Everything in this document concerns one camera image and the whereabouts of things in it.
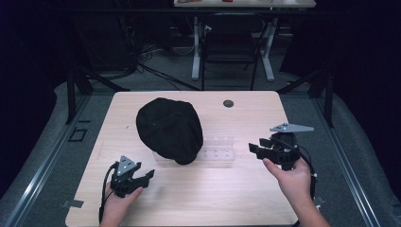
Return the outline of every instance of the hand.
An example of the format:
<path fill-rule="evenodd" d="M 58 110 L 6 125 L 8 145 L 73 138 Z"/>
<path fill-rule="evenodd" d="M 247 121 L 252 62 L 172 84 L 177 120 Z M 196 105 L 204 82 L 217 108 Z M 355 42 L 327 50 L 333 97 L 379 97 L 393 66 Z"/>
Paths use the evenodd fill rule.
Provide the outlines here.
<path fill-rule="evenodd" d="M 127 215 L 131 204 L 139 197 L 139 195 L 141 195 L 143 190 L 143 187 L 138 187 L 126 198 L 120 198 L 115 195 L 114 192 L 111 190 L 110 183 L 107 183 L 105 198 L 107 198 L 109 195 L 110 197 L 106 200 L 103 212 L 103 219 L 100 223 L 100 226 L 119 226 L 124 217 Z"/>
<path fill-rule="evenodd" d="M 288 171 L 282 170 L 269 159 L 263 159 L 263 164 L 277 179 L 290 203 L 310 199 L 310 170 L 303 159 L 297 160 L 293 169 Z"/>
<path fill-rule="evenodd" d="M 263 159 L 263 164 L 277 179 L 302 226 L 330 226 L 310 198 L 310 169 L 303 159 L 297 160 L 289 171 L 284 171 L 269 159 Z"/>

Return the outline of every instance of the white table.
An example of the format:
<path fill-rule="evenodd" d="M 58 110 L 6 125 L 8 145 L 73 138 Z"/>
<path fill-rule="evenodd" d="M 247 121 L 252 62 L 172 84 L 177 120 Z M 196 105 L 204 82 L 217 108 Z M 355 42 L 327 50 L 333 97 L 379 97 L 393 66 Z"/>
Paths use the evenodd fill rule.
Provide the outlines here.
<path fill-rule="evenodd" d="M 139 139 L 138 110 L 156 97 L 190 102 L 204 137 L 234 138 L 233 160 L 197 159 L 187 166 L 160 161 Z M 224 100 L 232 100 L 227 108 Z M 249 152 L 248 143 L 269 138 L 271 126 L 287 122 L 275 92 L 124 92 L 115 94 L 71 207 L 68 226 L 97 226 L 101 188 L 107 169 L 121 155 L 155 169 L 125 226 L 244 226 L 293 224 L 297 218 L 274 177 Z"/>
<path fill-rule="evenodd" d="M 174 0 L 174 6 L 178 8 L 267 8 L 270 10 L 287 8 L 287 9 L 307 9 L 314 8 L 316 2 L 314 0 L 233 0 L 233 2 L 223 2 L 222 0 L 198 0 L 186 3 L 180 3 Z M 265 49 L 262 50 L 262 62 L 265 67 L 266 77 L 268 81 L 274 81 L 274 75 L 271 70 L 269 53 L 271 44 L 277 26 L 277 19 L 269 23 L 266 35 L 268 37 Z M 198 18 L 195 17 L 194 22 L 194 62 L 192 68 L 192 79 L 198 80 L 201 66 L 201 56 L 199 50 L 200 28 Z"/>

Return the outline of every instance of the gray carpet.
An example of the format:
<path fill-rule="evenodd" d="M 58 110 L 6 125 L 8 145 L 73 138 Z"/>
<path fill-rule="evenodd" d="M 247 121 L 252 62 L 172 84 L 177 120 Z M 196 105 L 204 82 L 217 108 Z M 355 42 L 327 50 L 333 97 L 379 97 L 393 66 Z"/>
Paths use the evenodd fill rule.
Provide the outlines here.
<path fill-rule="evenodd" d="M 276 76 L 275 82 L 267 82 L 263 66 L 260 64 L 257 72 L 255 90 L 277 90 L 287 84 L 295 76 L 280 73 L 279 66 L 284 56 L 289 40 L 278 38 L 271 51 L 271 63 Z M 176 55 L 164 51 L 155 51 L 152 58 L 144 62 L 156 70 L 172 75 L 188 84 L 201 87 L 200 81 L 191 79 L 191 55 Z M 230 74 L 223 76 L 218 67 L 207 68 L 206 90 L 248 90 L 250 77 L 242 69 L 234 69 Z M 145 90 L 189 90 L 187 87 L 171 85 L 165 79 L 160 79 L 149 72 L 138 69 L 133 75 L 122 79 L 114 79 L 118 85 L 130 88 L 132 91 Z M 64 226 L 68 209 L 62 208 L 65 200 L 72 200 L 78 188 L 80 177 L 92 151 L 97 134 L 113 98 L 113 91 L 97 81 L 92 81 L 95 92 L 89 99 L 80 96 L 78 99 L 87 100 L 79 113 L 77 120 L 71 128 L 86 130 L 81 142 L 65 141 L 60 147 L 60 156 L 53 166 L 44 187 L 31 207 L 27 209 L 26 216 L 21 221 L 23 226 Z M 326 203 L 321 209 L 323 215 L 332 226 L 368 226 L 356 203 L 350 183 L 344 177 L 337 157 L 337 148 L 333 145 L 334 132 L 340 139 L 363 192 L 378 222 L 381 226 L 401 226 L 395 221 L 394 210 L 399 206 L 387 179 L 375 158 L 375 152 L 362 128 L 351 115 L 346 105 L 335 96 L 333 102 L 334 129 L 328 130 L 321 118 L 321 102 L 309 99 L 305 94 L 308 85 L 305 84 L 289 95 L 281 95 L 283 105 L 290 123 L 314 127 L 312 132 L 297 133 L 298 143 L 305 147 L 312 157 L 312 164 L 318 173 L 316 195 L 324 196 Z M 68 128 L 64 125 L 67 119 L 66 85 L 62 84 L 56 89 L 58 103 L 54 113 L 46 126 L 37 146 L 32 150 L 24 168 L 17 177 L 8 193 L 0 201 L 0 226 L 5 225 L 11 212 L 24 194 L 27 186 L 40 168 L 42 161 L 51 152 L 63 131 Z"/>

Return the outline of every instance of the black cable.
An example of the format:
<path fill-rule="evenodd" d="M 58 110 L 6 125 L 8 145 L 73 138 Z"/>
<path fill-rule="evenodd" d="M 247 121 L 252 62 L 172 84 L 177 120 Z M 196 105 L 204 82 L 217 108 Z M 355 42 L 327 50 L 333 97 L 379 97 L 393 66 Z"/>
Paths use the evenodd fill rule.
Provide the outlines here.
<path fill-rule="evenodd" d="M 107 170 L 106 176 L 104 177 L 103 181 L 103 188 L 101 190 L 101 202 L 100 202 L 100 207 L 99 207 L 99 223 L 103 219 L 103 211 L 104 211 L 104 204 L 106 204 L 106 200 L 112 195 L 113 191 L 107 196 L 106 199 L 104 199 L 104 196 L 106 194 L 106 184 L 107 184 L 107 179 L 109 178 L 109 174 L 112 171 L 112 169 L 116 169 L 118 167 L 118 162 L 115 162 L 113 165 L 109 167 L 109 170 Z"/>
<path fill-rule="evenodd" d="M 149 68 L 149 67 L 145 66 L 143 63 L 138 62 L 138 65 L 141 66 L 144 70 L 147 70 L 148 72 L 152 73 L 153 75 L 155 75 L 155 76 L 157 76 L 159 78 L 166 79 L 167 81 L 176 82 L 178 84 L 181 84 L 181 85 L 183 85 L 185 87 L 188 87 L 188 88 L 190 88 L 192 90 L 195 90 L 195 91 L 200 91 L 201 90 L 201 89 L 199 89 L 197 87 L 192 86 L 191 84 L 182 82 L 179 79 L 176 79 L 176 78 L 174 78 L 174 77 L 172 77 L 172 76 L 170 76 L 170 75 L 168 75 L 166 73 L 162 73 L 162 72 L 159 72 L 159 71 L 157 71 L 155 69 Z"/>

